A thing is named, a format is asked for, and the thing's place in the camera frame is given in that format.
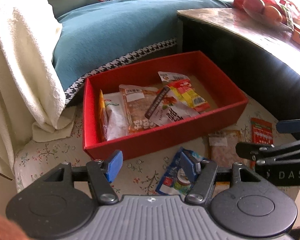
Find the red cardboard box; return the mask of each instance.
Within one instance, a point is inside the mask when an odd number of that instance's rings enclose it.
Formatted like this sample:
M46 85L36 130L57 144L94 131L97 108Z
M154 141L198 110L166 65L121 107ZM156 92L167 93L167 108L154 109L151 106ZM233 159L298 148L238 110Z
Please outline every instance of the red cardboard box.
M172 124L102 142L99 131L99 92L119 91L120 84L161 83L158 71L194 75L217 108ZM162 150L220 130L239 119L248 103L241 90L202 52L194 51L147 60L96 74L86 79L83 98L83 149L94 159L121 150L125 160Z

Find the snack package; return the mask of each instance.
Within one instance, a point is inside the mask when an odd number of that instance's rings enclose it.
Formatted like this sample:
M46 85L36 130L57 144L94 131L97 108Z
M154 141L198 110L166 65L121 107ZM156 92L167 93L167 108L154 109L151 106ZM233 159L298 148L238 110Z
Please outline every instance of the snack package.
M120 85L119 91L123 96L129 134L156 126L145 118L145 113L157 96L157 88Z
M189 79L186 75L173 73L173 72L159 71L158 74L161 78L162 84L164 84L164 85L166 85L172 81L177 81L177 80L181 80L181 79Z
M251 118L252 142L273 144L272 123Z
M185 101L187 106L193 108L197 112L202 113L210 108L209 103L193 90L189 79L174 81L168 86L178 98L183 98L183 100L179 99L181 102Z
M123 99L120 92L103 95L108 127L105 134L107 141L127 135L127 123L124 115Z
M241 131L219 131L209 134L211 159L220 167L232 167L232 163L239 162L250 166L249 160L240 158L235 146L241 141Z
M100 95L99 95L99 128L101 131L101 139L102 141L106 140L106 133L108 129L108 119L106 114L106 107L105 102L103 98L102 90L100 89Z
M193 184L188 180L183 169L180 166L180 155L182 151L188 151L197 160L201 161L205 158L201 157L194 151L186 150L181 147L173 157L171 164L167 167L166 172L161 177L157 185L156 192L161 195L181 195L184 198Z
M198 114L197 111L180 102L168 86L164 86L146 111L145 117L161 126Z

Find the white towel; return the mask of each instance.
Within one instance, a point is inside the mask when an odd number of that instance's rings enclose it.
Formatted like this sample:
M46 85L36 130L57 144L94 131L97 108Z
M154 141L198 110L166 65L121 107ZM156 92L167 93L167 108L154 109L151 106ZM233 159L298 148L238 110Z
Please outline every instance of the white towel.
M51 62L61 29L47 0L0 0L0 173L9 178L32 136L70 136L74 109L62 113L66 97Z

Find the red card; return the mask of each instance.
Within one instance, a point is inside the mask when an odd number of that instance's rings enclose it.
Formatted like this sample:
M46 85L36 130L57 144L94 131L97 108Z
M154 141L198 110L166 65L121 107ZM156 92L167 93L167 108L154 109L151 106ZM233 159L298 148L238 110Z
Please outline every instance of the red card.
M273 144L272 123L261 119L251 118L252 142Z

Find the yellow snack wrapper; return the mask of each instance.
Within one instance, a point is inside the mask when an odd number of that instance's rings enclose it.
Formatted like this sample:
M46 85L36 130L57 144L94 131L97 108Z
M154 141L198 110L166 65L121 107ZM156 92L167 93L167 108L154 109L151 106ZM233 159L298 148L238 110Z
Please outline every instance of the yellow snack wrapper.
M101 139L102 141L106 140L106 134L108 129L108 119L106 114L106 106L105 101L103 98L102 90L100 89L100 95L99 95L99 127L101 131Z
M210 108L209 103L192 89L189 79L171 82L168 87L182 103L196 110L198 113L202 113Z

